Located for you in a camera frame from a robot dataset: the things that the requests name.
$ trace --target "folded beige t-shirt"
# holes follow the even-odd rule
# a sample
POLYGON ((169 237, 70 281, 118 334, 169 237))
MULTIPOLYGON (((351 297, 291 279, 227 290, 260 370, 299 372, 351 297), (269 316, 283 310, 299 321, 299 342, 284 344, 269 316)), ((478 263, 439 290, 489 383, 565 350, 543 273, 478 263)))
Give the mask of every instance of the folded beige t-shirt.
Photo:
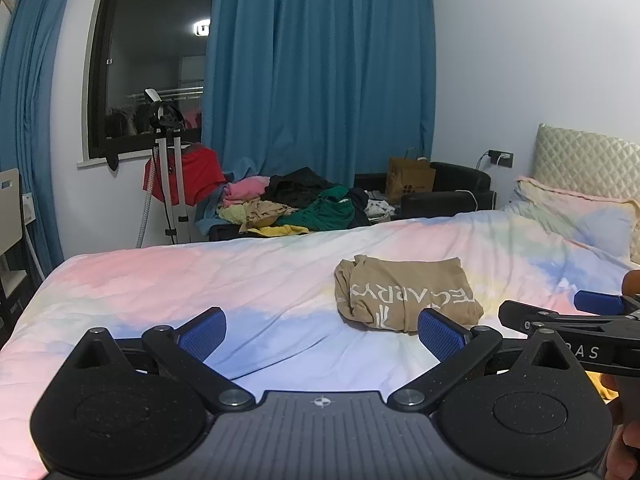
POLYGON ((417 330, 418 314, 435 308, 464 326, 478 324, 482 306, 459 258, 442 262, 387 262, 358 254, 335 268, 335 300, 346 319, 372 328, 417 330))

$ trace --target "window frame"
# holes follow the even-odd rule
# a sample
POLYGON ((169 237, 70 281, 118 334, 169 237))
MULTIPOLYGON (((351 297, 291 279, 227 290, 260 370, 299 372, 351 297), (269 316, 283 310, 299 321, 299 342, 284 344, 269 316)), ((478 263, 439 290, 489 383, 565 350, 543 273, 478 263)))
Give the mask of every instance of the window frame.
MULTIPOLYGON (((105 157, 107 149, 110 153, 117 155, 150 150, 155 141, 153 134, 139 134, 110 139, 106 135, 107 60, 109 59, 117 2, 118 0, 100 0, 96 14, 86 96, 86 140, 89 160, 105 157)), ((187 142, 200 142, 202 129, 188 128, 180 135, 182 140, 187 142)))

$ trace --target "paper shopping bag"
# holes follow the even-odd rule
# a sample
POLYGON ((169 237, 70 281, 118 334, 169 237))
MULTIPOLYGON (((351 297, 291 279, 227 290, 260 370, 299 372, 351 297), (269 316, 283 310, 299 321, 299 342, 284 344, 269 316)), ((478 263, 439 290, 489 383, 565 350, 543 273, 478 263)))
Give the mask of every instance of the paper shopping bag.
POLYGON ((399 204, 404 194, 433 190, 436 170, 426 158, 408 158, 408 153, 404 154, 404 158, 389 157, 385 194, 386 201, 393 205, 399 204))

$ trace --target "garment steamer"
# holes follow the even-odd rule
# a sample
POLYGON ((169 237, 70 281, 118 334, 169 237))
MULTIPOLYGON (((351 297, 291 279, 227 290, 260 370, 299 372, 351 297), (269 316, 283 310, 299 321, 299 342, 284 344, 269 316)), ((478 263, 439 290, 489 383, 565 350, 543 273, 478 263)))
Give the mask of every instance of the garment steamer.
POLYGON ((160 182, 162 187, 162 197, 164 198, 164 211, 168 228, 164 233, 171 238, 172 243, 180 243, 180 236, 174 219, 174 206, 171 200, 171 189, 169 186, 169 174, 172 168, 169 168, 167 149, 173 143, 174 159, 175 159, 175 181, 178 189, 178 224, 185 223, 188 239, 191 242, 191 231, 189 229, 189 216, 187 214, 187 205, 184 199, 184 179, 182 175, 182 146, 180 143, 180 133, 184 130, 184 118, 178 108, 171 103, 162 101, 158 92, 153 88, 145 90, 145 97, 151 103, 151 114, 149 123, 153 128, 156 136, 155 145, 153 146, 151 158, 149 159, 149 178, 146 183, 145 209, 140 224, 140 232, 138 234, 138 242, 136 248, 142 247, 142 241, 145 237, 146 223, 149 216, 149 208, 151 206, 151 196, 153 193, 154 182, 156 179, 156 160, 160 160, 160 182))

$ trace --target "pastel tie-dye duvet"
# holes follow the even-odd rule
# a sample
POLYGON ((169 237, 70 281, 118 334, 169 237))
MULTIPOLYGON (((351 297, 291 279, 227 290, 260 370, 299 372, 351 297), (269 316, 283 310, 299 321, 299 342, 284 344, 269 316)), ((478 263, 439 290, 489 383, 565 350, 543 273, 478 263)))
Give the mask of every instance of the pastel tie-dye duvet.
POLYGON ((496 328, 504 300, 572 313, 577 290, 619 293, 624 274, 636 268, 499 211, 77 256, 47 278, 0 352, 0 479, 44 475, 30 413, 92 326, 134 337, 218 305, 228 330, 207 364, 256 397, 282 389, 379 390, 386 398, 437 360, 415 335, 353 326, 338 314, 334 269, 355 254, 397 261, 459 257, 484 307, 481 322, 496 328))

